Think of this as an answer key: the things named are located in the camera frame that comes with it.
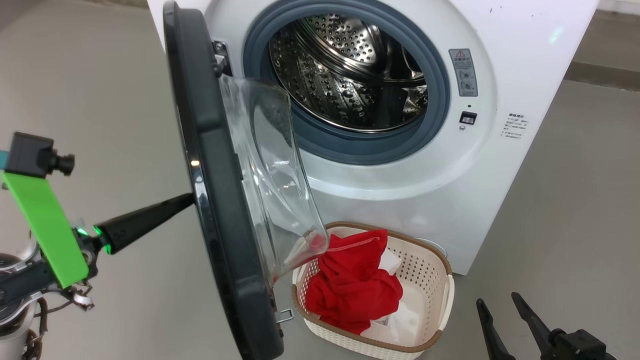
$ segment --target laundry basket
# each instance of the laundry basket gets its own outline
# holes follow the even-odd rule
[[[377,227],[334,222],[326,226],[330,234],[341,238]],[[316,335],[338,346],[361,354],[389,360],[409,360],[420,356],[440,338],[447,325],[453,305],[454,282],[451,266],[447,259],[433,246],[409,236],[388,232],[387,247],[402,259],[402,265],[396,275],[404,289],[408,303],[418,306],[412,309],[418,315],[418,331],[413,346],[387,343],[380,340],[356,335],[320,321],[318,315],[311,313],[305,306],[305,297],[309,279],[318,273],[317,260],[307,263],[293,272],[291,295],[298,312],[304,317],[307,327]]]

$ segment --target washing machine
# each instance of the washing machine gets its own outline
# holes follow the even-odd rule
[[[597,0],[181,0],[229,74],[284,87],[325,222],[436,244],[466,274]],[[164,43],[164,0],[149,0]]]
[[[257,359],[284,351],[273,283],[326,249],[323,223],[399,231],[469,271],[598,2],[164,1],[148,3],[207,250]]]

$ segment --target concrete floor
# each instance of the concrete floor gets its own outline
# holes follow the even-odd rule
[[[56,139],[73,176],[51,183],[87,224],[189,191],[162,48],[143,10],[64,1],[0,24],[0,149],[12,131]],[[640,94],[564,82],[456,300],[423,358],[486,359],[475,309],[485,299],[518,359],[539,358],[511,303],[519,291],[550,328],[584,328],[619,359],[640,336]],[[1,250],[28,228],[0,192]],[[44,360],[239,359],[195,210],[99,261],[97,307],[52,315]],[[289,285],[276,286],[287,308]],[[282,359],[364,359],[300,317]]]
[[[640,44],[640,17],[598,11],[584,34],[573,60],[640,71],[638,44]]]

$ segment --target warning label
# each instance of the warning label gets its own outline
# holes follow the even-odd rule
[[[476,69],[469,49],[449,49],[460,96],[478,96]]]
[[[520,140],[527,128],[529,121],[522,114],[510,113],[507,121],[504,122],[500,132],[501,138]]]

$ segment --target stainless steel drum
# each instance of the stainless steel drum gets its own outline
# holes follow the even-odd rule
[[[358,19],[326,14],[297,20],[271,39],[269,50],[294,101],[333,126],[389,131],[426,111],[428,91],[411,54]]]

